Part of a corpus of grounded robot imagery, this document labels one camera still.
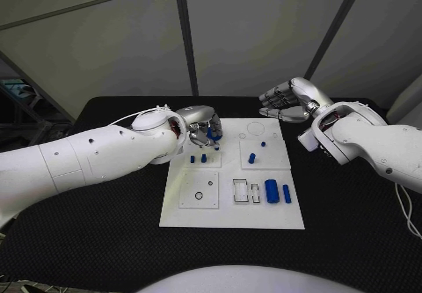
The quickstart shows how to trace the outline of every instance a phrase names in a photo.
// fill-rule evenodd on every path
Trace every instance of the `black table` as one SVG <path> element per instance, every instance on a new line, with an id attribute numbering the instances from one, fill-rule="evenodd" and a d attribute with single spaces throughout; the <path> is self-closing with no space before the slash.
<path id="1" fill-rule="evenodd" d="M 236 108 L 226 106 L 228 99 Z M 222 118 L 260 117 L 257 98 L 100 97 L 88 102 L 74 133 L 164 103 L 173 110 L 206 104 Z M 393 183 L 363 159 L 340 166 L 323 152 L 309 153 L 297 141 L 309 126 L 310 121 L 281 124 L 304 231 L 160 228 L 169 164 L 149 165 L 23 211 L 0 246 L 0 274 L 131 292 L 189 269 L 254 264 L 306 272 L 366 292 L 422 292 L 422 241 L 408 231 Z M 421 197 L 411 196 L 422 226 Z"/>

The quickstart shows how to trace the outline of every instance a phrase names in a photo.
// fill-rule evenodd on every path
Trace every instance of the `white cable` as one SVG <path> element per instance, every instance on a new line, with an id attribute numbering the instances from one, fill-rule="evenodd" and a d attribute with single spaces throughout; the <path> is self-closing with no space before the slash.
<path id="1" fill-rule="evenodd" d="M 412 219 L 411 219 L 411 217 L 412 217 L 412 210 L 414 210 L 412 199 L 411 199 L 411 196 L 409 196 L 409 193 L 408 193 L 405 187 L 404 187 L 404 186 L 401 186 L 401 187 L 402 187 L 402 190 L 404 190 L 404 192 L 405 192 L 405 194 L 406 194 L 408 201 L 409 201 L 409 212 L 408 212 L 408 213 L 406 213 L 406 210 L 405 210 L 405 206 L 404 206 L 404 202 L 402 202 L 402 198 L 401 198 L 401 194 L 399 194 L 399 185 L 398 185 L 396 183 L 393 184 L 393 188 L 395 188 L 395 190 L 396 190 L 398 200 L 399 200 L 401 207 L 402 207 L 402 212 L 404 212 L 405 218 L 406 218 L 406 220 L 408 220 L 408 229 L 409 229 L 411 233 L 412 233 L 418 238 L 422 239 L 422 234 L 421 234 L 418 228 L 415 227 L 415 225 L 414 225 L 414 223 L 412 223 Z"/>
<path id="2" fill-rule="evenodd" d="M 110 123 L 108 126 L 113 125 L 113 124 L 116 124 L 116 123 L 118 123 L 121 120 L 130 118 L 131 116 L 141 115 L 141 114 L 144 114 L 146 112 L 156 111 L 157 109 L 162 109 L 162 110 L 170 110 L 169 107 L 167 107 L 167 105 L 166 105 L 164 107 L 159 107 L 159 106 L 157 106 L 156 108 L 152 108 L 152 109 L 149 109 L 149 110 L 144 110 L 144 111 L 141 111 L 141 112 L 137 112 L 137 113 L 134 113 L 134 114 L 130 114 L 128 116 L 120 118 L 114 123 Z"/>

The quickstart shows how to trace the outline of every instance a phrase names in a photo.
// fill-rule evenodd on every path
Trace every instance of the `white platform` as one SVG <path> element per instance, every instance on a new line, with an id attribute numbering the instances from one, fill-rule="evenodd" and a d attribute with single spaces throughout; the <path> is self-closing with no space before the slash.
<path id="1" fill-rule="evenodd" d="M 303 230 L 304 221 L 278 120 L 224 118 L 222 131 L 219 151 L 200 148 L 186 141 L 185 152 L 170 162 L 160 226 Z M 257 154 L 254 164 L 248 163 L 251 150 Z M 202 153 L 213 158 L 206 163 L 200 162 Z M 190 165 L 192 154 L 196 163 Z M 248 181 L 247 203 L 235 203 L 234 179 Z M 267 202 L 268 179 L 277 180 L 281 199 L 277 204 Z M 252 202 L 252 184 L 258 184 L 260 203 Z M 291 204 L 284 200 L 284 184 L 290 187 Z M 200 200 L 196 199 L 198 192 L 202 193 Z"/>

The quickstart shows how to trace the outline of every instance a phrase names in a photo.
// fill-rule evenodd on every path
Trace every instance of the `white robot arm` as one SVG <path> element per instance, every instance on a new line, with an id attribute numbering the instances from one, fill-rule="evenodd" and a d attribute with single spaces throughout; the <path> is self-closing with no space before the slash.
<path id="1" fill-rule="evenodd" d="M 304 78 L 278 85 L 260 100 L 268 117 L 298 123 L 313 116 L 313 126 L 298 136 L 309 151 L 320 147 L 342 165 L 363 157 L 382 177 L 422 193 L 422 129 L 388 125 L 359 102 L 334 103 Z M 294 103 L 301 106 L 278 109 Z"/>
<path id="2" fill-rule="evenodd" d="M 0 153 L 0 227 L 42 199 L 117 179 L 147 164 L 169 162 L 183 152 L 188 135 L 200 146 L 215 145 L 212 137 L 222 136 L 212 107 L 192 106 L 175 113 L 167 106 L 157 106 L 134 115 L 130 129 L 113 123 Z"/>

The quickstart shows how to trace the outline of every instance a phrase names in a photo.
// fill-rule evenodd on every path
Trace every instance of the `silver robot hand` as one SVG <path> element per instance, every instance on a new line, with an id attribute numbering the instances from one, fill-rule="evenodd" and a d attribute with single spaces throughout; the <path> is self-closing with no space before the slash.
<path id="1" fill-rule="evenodd" d="M 260 113 L 290 123 L 307 121 L 323 113 L 333 101 L 326 93 L 304 78 L 294 78 L 275 86 L 260 96 L 264 108 Z M 285 105 L 300 103 L 301 106 L 280 109 Z"/>
<path id="2" fill-rule="evenodd" d="M 213 145 L 218 145 L 218 142 L 206 136 L 209 127 L 211 136 L 222 136 L 221 118 L 218 117 L 213 108 L 209 106 L 190 106 L 176 111 L 176 113 L 185 119 L 186 128 L 190 131 L 190 141 L 200 147 L 212 147 Z"/>

